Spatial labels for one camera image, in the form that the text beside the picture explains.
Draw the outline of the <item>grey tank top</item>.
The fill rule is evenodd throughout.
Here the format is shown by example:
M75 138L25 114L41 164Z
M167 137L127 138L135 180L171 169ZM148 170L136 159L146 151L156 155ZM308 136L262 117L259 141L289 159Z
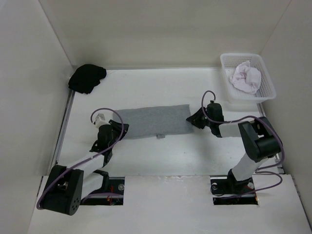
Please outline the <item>grey tank top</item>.
M129 125L126 139L164 138L194 132L192 125L186 121L191 116L188 104L118 110L117 114L113 114L113 120L119 122L118 116Z

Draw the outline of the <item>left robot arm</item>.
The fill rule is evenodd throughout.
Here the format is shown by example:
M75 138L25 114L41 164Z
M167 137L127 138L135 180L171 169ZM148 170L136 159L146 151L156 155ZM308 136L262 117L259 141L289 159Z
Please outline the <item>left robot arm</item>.
M129 125L110 120L95 121L97 139L89 154L70 166L52 168L37 208L73 215L80 205L123 204L124 179L110 178L103 168L113 156L113 146L122 140Z

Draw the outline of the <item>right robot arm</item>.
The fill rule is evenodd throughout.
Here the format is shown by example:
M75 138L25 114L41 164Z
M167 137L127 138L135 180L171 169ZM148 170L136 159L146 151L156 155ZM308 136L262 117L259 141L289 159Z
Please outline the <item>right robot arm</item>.
M194 127L209 127L218 138L239 137L245 153L241 160L231 168L226 179L211 182L212 194L216 196L242 196L251 194L252 175L260 172L260 166L269 158L282 151L282 142L266 117L251 117L252 121L225 121L222 107L211 101L195 114L186 118Z

